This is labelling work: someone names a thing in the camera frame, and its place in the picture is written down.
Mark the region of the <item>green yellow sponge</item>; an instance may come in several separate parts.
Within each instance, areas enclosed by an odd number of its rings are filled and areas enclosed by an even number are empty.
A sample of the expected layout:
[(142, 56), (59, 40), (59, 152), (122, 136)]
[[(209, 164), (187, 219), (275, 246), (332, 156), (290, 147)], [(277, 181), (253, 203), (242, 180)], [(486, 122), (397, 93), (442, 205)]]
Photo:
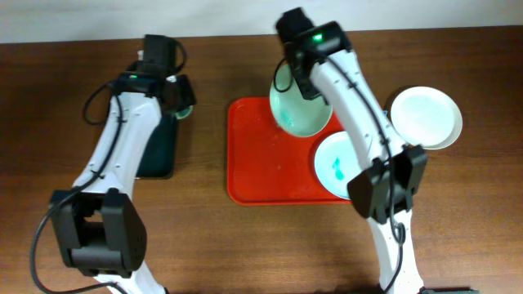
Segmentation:
[(191, 113), (193, 112), (193, 109), (194, 109), (194, 106), (190, 105), (185, 109), (175, 112), (174, 116), (177, 120), (182, 120), (182, 119), (188, 118), (191, 115)]

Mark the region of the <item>mint green plate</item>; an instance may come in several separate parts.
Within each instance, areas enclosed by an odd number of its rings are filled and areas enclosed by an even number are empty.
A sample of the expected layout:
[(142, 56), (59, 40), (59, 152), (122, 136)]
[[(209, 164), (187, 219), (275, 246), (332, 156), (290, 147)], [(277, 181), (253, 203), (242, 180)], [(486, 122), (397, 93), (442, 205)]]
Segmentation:
[(280, 128), (291, 136), (309, 137), (328, 124), (333, 108), (320, 96), (314, 100), (302, 97), (287, 65), (279, 65), (270, 86), (269, 103)]

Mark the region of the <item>light blue plate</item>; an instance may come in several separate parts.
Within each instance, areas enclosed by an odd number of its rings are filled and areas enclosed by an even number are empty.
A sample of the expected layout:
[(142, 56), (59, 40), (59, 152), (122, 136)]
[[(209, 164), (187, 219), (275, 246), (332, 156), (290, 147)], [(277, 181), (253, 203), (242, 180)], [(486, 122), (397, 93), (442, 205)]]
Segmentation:
[(327, 136), (314, 156), (315, 175), (322, 186), (338, 198), (350, 200), (347, 185), (362, 171), (346, 131)]

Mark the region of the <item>white plate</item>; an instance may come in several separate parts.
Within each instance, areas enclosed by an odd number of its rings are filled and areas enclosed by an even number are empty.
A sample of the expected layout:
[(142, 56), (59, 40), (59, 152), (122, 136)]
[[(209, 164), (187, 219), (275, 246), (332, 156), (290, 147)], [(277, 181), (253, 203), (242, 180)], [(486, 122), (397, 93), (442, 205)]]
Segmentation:
[(463, 116), (457, 104), (433, 87), (410, 87), (392, 101), (391, 122), (411, 145), (424, 149), (444, 149), (461, 135)]

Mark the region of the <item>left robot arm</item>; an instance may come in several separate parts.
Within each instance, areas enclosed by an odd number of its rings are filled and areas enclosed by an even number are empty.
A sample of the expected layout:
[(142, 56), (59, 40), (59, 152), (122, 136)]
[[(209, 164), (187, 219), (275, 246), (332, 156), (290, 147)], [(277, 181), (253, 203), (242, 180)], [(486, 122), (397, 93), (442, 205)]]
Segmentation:
[(69, 190), (53, 192), (51, 222), (69, 268), (112, 293), (165, 293), (145, 263), (147, 233), (132, 202), (138, 178), (172, 175), (177, 122), (196, 103), (182, 73), (186, 49), (174, 38), (147, 34), (138, 59), (101, 86), (110, 94), (104, 130)]

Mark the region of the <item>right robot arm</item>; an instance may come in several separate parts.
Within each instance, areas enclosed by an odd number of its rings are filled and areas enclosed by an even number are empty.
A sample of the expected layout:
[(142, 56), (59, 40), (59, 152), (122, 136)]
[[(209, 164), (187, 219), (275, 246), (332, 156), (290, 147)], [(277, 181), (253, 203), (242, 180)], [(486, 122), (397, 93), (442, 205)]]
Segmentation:
[(413, 251), (413, 196), (427, 165), (384, 114), (360, 72), (355, 50), (336, 21), (315, 25), (300, 8), (275, 24), (292, 81), (306, 100), (330, 105), (348, 134), (360, 167), (346, 189), (371, 229), (384, 293), (425, 293)]

